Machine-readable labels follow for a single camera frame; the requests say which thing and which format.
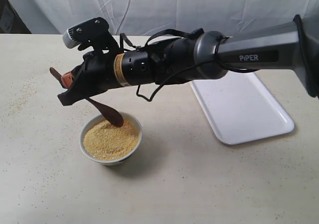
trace yellow grain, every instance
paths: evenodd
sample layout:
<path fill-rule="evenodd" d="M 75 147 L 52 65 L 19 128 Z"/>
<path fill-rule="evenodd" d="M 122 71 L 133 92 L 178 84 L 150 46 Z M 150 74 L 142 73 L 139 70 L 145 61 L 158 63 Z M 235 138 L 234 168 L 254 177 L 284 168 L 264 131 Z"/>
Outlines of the yellow grain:
<path fill-rule="evenodd" d="M 104 120 L 84 135 L 84 148 L 88 154 L 99 160 L 115 160 L 129 154 L 137 145 L 139 133 L 135 126 L 124 120 L 118 128 Z"/>

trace table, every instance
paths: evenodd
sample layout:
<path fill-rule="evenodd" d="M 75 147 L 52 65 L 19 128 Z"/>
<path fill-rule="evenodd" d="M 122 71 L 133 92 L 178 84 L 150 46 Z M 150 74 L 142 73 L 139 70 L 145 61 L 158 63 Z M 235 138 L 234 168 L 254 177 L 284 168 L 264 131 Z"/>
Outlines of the table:
<path fill-rule="evenodd" d="M 146 37 L 131 37 L 142 44 Z M 82 62 L 60 35 L 0 35 L 0 222 L 317 223 L 319 101 L 289 71 L 257 74 L 296 123 L 292 134 L 229 147 L 218 142 L 189 84 L 152 103 L 135 87 L 97 96 L 136 116 L 144 138 L 126 163 L 108 168 L 79 148 L 98 111 L 63 107 L 49 74 Z M 155 85 L 142 86 L 150 94 Z"/>

